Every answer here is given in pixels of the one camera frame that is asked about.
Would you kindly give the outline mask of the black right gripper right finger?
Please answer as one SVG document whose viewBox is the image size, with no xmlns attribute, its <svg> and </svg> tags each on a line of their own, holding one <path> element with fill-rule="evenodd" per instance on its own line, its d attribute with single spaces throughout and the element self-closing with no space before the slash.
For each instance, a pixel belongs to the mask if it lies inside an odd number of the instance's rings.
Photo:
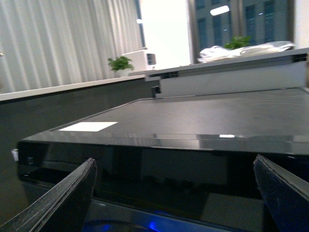
<svg viewBox="0 0 309 232">
<path fill-rule="evenodd" d="M 309 230 L 309 183 L 271 160 L 253 162 L 261 196 L 281 232 Z"/>
</svg>

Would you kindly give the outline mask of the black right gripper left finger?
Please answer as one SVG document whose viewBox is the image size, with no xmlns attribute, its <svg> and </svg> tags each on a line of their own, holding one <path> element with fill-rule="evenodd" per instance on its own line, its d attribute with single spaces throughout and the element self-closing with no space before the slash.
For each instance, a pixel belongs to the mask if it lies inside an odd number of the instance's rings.
<svg viewBox="0 0 309 232">
<path fill-rule="evenodd" d="M 2 232 L 80 232 L 90 207 L 97 166 L 89 158 L 28 208 L 1 225 Z"/>
</svg>

